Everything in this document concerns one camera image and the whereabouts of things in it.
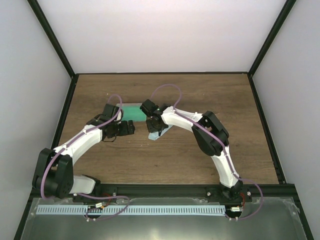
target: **black joint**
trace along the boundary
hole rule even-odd
[[[132,120],[122,121],[119,124],[118,136],[132,135],[135,133],[135,130],[136,130],[136,128],[135,128],[134,122]]]
[[[205,114],[202,115],[202,118],[197,123],[205,128],[208,128],[207,130],[210,131],[210,133],[212,133],[213,135],[215,135],[225,146],[229,145],[229,133],[213,112],[207,111]],[[208,135],[205,131],[203,131],[196,125],[193,125],[191,129],[193,131],[199,148],[206,155],[221,155],[223,147],[217,140],[212,138],[210,135]]]
[[[109,121],[111,118],[113,118],[117,114],[118,110],[119,110],[118,106],[114,106],[107,103],[104,106],[103,112],[99,119],[103,122]]]
[[[120,123],[110,123],[105,126],[102,132],[102,140],[106,137],[108,139],[117,137],[117,136],[127,136],[135,133],[135,126],[132,120],[121,121]]]
[[[55,155],[55,151],[45,148],[38,157],[35,167],[32,186],[40,190],[44,172]],[[73,161],[69,155],[60,155],[57,157],[53,166],[56,169],[50,169],[44,182],[44,193],[46,196],[55,196],[63,199],[68,196],[74,184]]]
[[[140,106],[140,109],[148,118],[150,118],[158,108],[159,106],[149,99],[145,100]]]

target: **wooden floor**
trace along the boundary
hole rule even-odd
[[[124,103],[142,103],[162,84],[182,90],[178,109],[214,112],[228,130],[230,154],[242,178],[277,184],[266,138],[245,74],[91,74],[80,75],[63,128],[60,144],[77,134],[101,113],[108,96],[119,94]],[[179,93],[162,88],[152,99],[174,104]],[[74,173],[103,183],[218,184],[211,158],[199,149],[192,132],[172,127],[156,141],[148,139],[145,123],[135,123],[135,134],[100,142],[75,164]]]

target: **white wall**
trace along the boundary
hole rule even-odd
[[[14,238],[39,152],[50,147],[70,77],[28,2],[0,7],[0,239]]]
[[[39,0],[76,73],[248,71],[285,0]]]
[[[320,1],[298,0],[254,75],[289,183],[320,239]]]

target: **black frame edge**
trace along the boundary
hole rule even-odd
[[[278,17],[276,18],[268,36],[266,37],[258,55],[256,56],[250,70],[249,75],[253,77],[261,64],[262,60],[264,59],[267,51],[269,50],[271,44],[275,40],[279,30],[281,29],[282,25],[284,24],[285,20],[287,19],[287,16],[289,15],[291,9],[295,5],[297,0],[286,0],[284,3]]]
[[[74,77],[75,76],[75,72],[72,69],[60,43],[58,42],[58,39],[54,33],[54,31],[52,30],[44,12],[42,11],[39,3],[37,0],[27,0],[30,7],[32,8],[36,18],[39,20],[45,34],[47,35],[47,37],[49,38],[54,50],[56,51],[56,53],[58,54],[62,64],[64,65],[66,71],[68,72],[68,74],[70,75],[70,77]]]
[[[259,184],[259,186],[262,189],[264,197],[292,198],[295,206],[299,208],[299,218],[307,239],[314,240],[294,184]],[[118,195],[125,195],[132,198],[204,197],[208,199],[210,197],[206,194],[207,190],[220,189],[218,184],[101,184],[101,187],[105,190],[115,189]],[[252,197],[260,196],[256,186],[245,184],[243,187],[251,192]],[[33,198],[40,197],[39,191],[32,189],[14,240],[21,239]]]
[[[304,211],[304,209],[303,209],[303,207],[301,205],[301,202],[300,202],[300,199],[298,197],[298,194],[297,194],[297,198],[293,198],[293,201],[294,201],[295,206],[299,209],[299,218],[300,218],[300,221],[302,223],[302,227],[303,227],[306,239],[314,240],[314,236],[312,235],[312,232],[311,232],[307,217],[305,215],[305,211]]]
[[[248,74],[247,71],[160,71],[160,72],[96,72],[96,73],[79,73],[80,75],[152,75],[152,74],[158,74],[158,75],[179,75],[179,74]]]
[[[31,204],[32,204],[32,201],[33,201],[34,198],[41,198],[41,196],[38,193],[38,191],[36,191],[35,189],[32,189],[31,192],[30,192],[29,198],[28,198],[28,200],[26,202],[23,214],[21,216],[20,223],[19,223],[18,228],[17,228],[17,230],[15,232],[14,240],[20,240],[21,237],[22,237],[22,234],[23,234],[24,229],[25,229],[26,221],[27,221],[27,218],[28,218],[28,215],[29,215],[29,211],[30,211],[30,208],[31,208]]]
[[[255,105],[256,105],[256,108],[257,108],[259,116],[260,116],[260,121],[261,121],[261,124],[262,124],[262,128],[263,128],[263,131],[264,131],[266,142],[267,142],[268,147],[269,147],[269,151],[270,151],[271,158],[272,158],[272,161],[273,161],[273,166],[274,166],[274,169],[275,169],[276,176],[278,178],[279,184],[286,184],[287,183],[286,177],[285,177],[284,171],[283,171],[283,169],[281,167],[281,163],[280,163],[280,160],[279,160],[279,157],[278,157],[278,154],[277,154],[277,151],[276,151],[276,147],[275,147],[274,141],[272,139],[272,136],[271,136],[271,133],[270,133],[270,130],[269,130],[269,127],[268,127],[266,116],[265,116],[264,110],[262,108],[262,105],[261,105],[261,102],[260,102],[260,99],[259,99],[259,96],[258,96],[258,93],[257,93],[257,89],[255,87],[254,80],[249,74],[248,74],[248,80],[249,80],[249,84],[250,84],[251,91],[252,91],[252,94],[253,94],[253,98],[254,98],[254,101],[255,101]]]
[[[55,148],[55,147],[57,147],[59,145],[61,134],[62,134],[62,131],[63,131],[64,126],[65,126],[65,122],[66,122],[66,119],[67,119],[69,107],[70,107],[72,98],[74,96],[74,92],[75,92],[75,89],[76,89],[76,86],[77,86],[78,79],[79,79],[79,74],[76,74],[71,79],[70,86],[69,86],[68,92],[66,94],[66,98],[65,98],[64,105],[63,105],[63,108],[62,108],[62,112],[61,112],[61,115],[60,115],[60,118],[59,118],[59,122],[58,122],[58,125],[56,127],[56,131],[55,131],[55,134],[54,134],[54,137],[53,137],[51,149],[53,149],[53,148]]]

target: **cable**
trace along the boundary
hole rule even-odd
[[[240,196],[242,197],[242,207],[243,209],[245,209],[245,203],[246,203],[245,195],[242,192],[240,192]]]
[[[106,122],[104,122],[104,123],[102,123],[102,124],[100,124],[100,125],[98,125],[98,126],[94,126],[94,127],[90,128],[90,129],[86,130],[86,131],[85,131],[86,133],[89,133],[89,132],[91,132],[91,131],[93,131],[93,130],[95,130],[95,129],[98,129],[98,128],[100,128],[100,127],[103,127],[103,126],[111,123],[114,119],[116,119],[116,117],[118,116],[118,114],[121,112],[121,109],[122,109],[122,99],[121,99],[121,97],[120,97],[118,94],[113,94],[113,95],[111,95],[111,96],[109,97],[108,102],[109,102],[113,97],[117,97],[117,98],[119,99],[119,101],[120,101],[120,107],[119,107],[118,111],[116,112],[116,114],[115,114],[110,120],[108,120],[108,121],[106,121]],[[62,153],[65,151],[66,148],[70,147],[76,140],[78,140],[80,137],[82,137],[83,135],[85,135],[85,134],[86,134],[85,132],[82,131],[81,133],[79,133],[78,135],[76,135],[75,137],[73,137],[73,138],[70,140],[70,142],[69,142],[68,144],[66,144],[65,148],[62,148],[60,151],[58,151],[58,152],[53,156],[53,158],[51,159],[51,161],[49,162],[48,166],[46,167],[46,169],[45,169],[45,171],[44,171],[44,173],[43,173],[43,177],[42,177],[42,180],[41,180],[41,186],[40,186],[40,194],[41,194],[41,197],[42,197],[43,199],[48,200],[48,199],[53,198],[52,196],[51,196],[51,197],[46,197],[46,196],[45,196],[45,182],[46,182],[46,178],[47,178],[47,176],[48,176],[48,173],[49,173],[52,165],[54,164],[55,160],[58,158],[58,156],[59,156],[60,154],[62,154]]]
[[[127,204],[124,206],[124,208],[122,208],[120,211],[118,211],[117,213],[111,215],[111,216],[108,216],[108,217],[104,217],[104,218],[96,218],[95,220],[93,221],[102,221],[102,220],[107,220],[107,219],[111,219],[111,218],[114,218],[116,216],[118,216],[119,214],[121,214],[122,212],[124,212],[128,207],[129,207],[129,203],[130,203],[130,198],[127,197],[127,196],[104,196],[104,197],[98,197],[98,196],[90,196],[90,195],[87,195],[87,194],[84,194],[84,193],[78,193],[79,196],[82,196],[82,197],[85,197],[85,198],[89,198],[89,199],[95,199],[95,200],[111,200],[111,199],[127,199],[128,202]],[[93,211],[93,210],[98,210],[99,208],[91,208],[89,209],[86,213],[85,213],[85,217],[86,217],[86,220],[89,221],[89,216],[88,214]]]
[[[163,85],[157,87],[157,88],[154,90],[154,92],[152,93],[152,95],[151,95],[150,98],[152,98],[159,89],[161,89],[161,88],[163,88],[163,87],[168,87],[168,86],[175,87],[175,88],[178,89],[178,91],[179,91],[179,98],[178,98],[178,100],[177,100],[177,101],[174,103],[174,105],[173,105],[173,110],[174,110],[175,114],[177,114],[178,116],[182,117],[183,119],[189,121],[189,122],[192,123],[193,125],[197,126],[197,127],[200,128],[202,131],[204,131],[206,134],[208,134],[210,137],[212,137],[214,140],[216,140],[216,141],[221,145],[221,147],[222,147],[224,156],[225,156],[225,158],[226,158],[226,161],[227,161],[227,163],[228,163],[228,165],[229,165],[229,168],[230,168],[232,174],[234,175],[234,177],[235,177],[236,179],[238,179],[239,181],[242,181],[242,182],[250,182],[250,183],[252,183],[253,185],[255,185],[256,188],[258,189],[258,191],[259,191],[259,193],[260,193],[260,196],[261,196],[261,201],[260,201],[259,207],[258,207],[257,210],[256,210],[255,212],[253,212],[252,214],[250,214],[250,215],[248,215],[248,216],[245,216],[245,217],[242,217],[242,218],[239,218],[239,219],[237,219],[237,221],[238,221],[238,220],[245,220],[245,219],[248,219],[248,218],[256,215],[256,214],[260,211],[260,209],[261,209],[261,207],[262,207],[262,205],[263,205],[263,202],[264,202],[264,195],[263,195],[263,193],[262,193],[261,188],[260,188],[259,185],[258,185],[257,183],[255,183],[254,181],[252,181],[252,180],[250,180],[250,179],[240,178],[239,176],[237,176],[237,174],[235,173],[234,168],[232,167],[232,164],[231,164],[231,161],[230,161],[230,159],[229,159],[229,156],[228,156],[228,154],[227,154],[226,146],[224,145],[224,143],[223,143],[217,136],[213,135],[210,131],[208,131],[207,129],[205,129],[205,128],[204,128],[202,125],[200,125],[199,123],[197,123],[197,122],[193,121],[192,119],[190,119],[190,118],[182,115],[181,113],[179,113],[179,112],[176,110],[176,106],[177,106],[177,104],[180,102],[180,100],[181,100],[181,98],[182,98],[181,89],[180,89],[177,85],[175,85],[175,84],[163,84]]]

